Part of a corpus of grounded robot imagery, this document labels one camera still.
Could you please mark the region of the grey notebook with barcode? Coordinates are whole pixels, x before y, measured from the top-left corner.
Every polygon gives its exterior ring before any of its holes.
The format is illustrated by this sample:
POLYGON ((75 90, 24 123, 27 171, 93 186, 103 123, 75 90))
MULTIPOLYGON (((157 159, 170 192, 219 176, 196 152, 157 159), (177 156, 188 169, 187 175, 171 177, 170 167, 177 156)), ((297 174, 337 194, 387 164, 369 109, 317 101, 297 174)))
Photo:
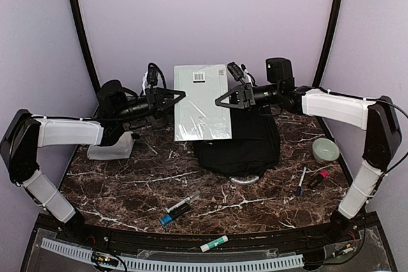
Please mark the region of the grey notebook with barcode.
POLYGON ((175 66, 174 89, 186 94, 174 109, 175 141, 232 138, 230 110, 215 104, 228 91, 224 64, 175 66))

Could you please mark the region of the black student bag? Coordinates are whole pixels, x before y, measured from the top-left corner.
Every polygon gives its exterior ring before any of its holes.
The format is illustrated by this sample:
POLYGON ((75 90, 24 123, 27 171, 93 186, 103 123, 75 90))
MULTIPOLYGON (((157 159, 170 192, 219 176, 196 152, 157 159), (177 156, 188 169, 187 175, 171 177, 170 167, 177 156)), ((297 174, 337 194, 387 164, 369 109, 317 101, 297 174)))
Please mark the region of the black student bag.
POLYGON ((199 165, 227 177, 262 177, 280 160, 281 137, 269 107, 230 111, 232 138, 194 141, 199 165))

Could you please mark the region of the white fabric pouch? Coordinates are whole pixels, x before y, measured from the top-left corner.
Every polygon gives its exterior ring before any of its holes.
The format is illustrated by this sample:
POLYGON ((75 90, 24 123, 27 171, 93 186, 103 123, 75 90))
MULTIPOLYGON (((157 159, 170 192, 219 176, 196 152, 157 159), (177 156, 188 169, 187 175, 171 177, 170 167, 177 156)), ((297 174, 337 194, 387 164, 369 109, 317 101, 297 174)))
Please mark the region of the white fabric pouch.
POLYGON ((133 151, 134 145, 133 133, 126 131, 116 142, 116 144, 107 147, 89 146, 87 157, 95 161, 111 161, 119 159, 128 159, 133 151))

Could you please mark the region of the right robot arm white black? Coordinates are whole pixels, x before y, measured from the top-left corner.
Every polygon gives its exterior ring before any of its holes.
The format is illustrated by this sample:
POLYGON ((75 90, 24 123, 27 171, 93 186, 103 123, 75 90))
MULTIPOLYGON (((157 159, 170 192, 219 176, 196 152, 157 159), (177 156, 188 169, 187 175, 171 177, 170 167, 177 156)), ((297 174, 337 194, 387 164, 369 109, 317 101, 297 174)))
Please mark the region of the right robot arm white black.
POLYGON ((328 118, 366 132, 360 169, 325 229, 330 242, 340 242, 349 234, 353 218, 394 168, 390 163, 402 142, 396 114, 399 107, 388 96, 356 97, 321 87, 297 87, 291 61, 282 57, 266 60, 269 84, 265 86, 245 82, 245 69, 234 62, 227 69, 239 84, 218 97, 217 106, 244 110, 276 104, 290 113, 328 118))

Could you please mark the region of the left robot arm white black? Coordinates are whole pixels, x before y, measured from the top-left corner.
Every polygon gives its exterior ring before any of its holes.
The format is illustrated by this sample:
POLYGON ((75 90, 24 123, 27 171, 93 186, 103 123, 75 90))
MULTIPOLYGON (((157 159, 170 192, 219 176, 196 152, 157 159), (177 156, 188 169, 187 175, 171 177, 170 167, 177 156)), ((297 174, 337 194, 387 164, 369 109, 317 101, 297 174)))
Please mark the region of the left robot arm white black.
POLYGON ((12 183, 26 192, 59 222, 76 244, 90 238, 90 230, 81 222, 81 213, 42 173, 37 162, 38 149, 58 145, 87 145, 90 160, 127 159, 136 136, 125 123, 149 116, 165 116, 186 97, 180 90, 152 84, 143 96, 122 86, 119 80, 106 82, 97 93, 99 115, 96 118, 69 118, 34 115, 26 109, 16 112, 1 140, 1 157, 12 183))

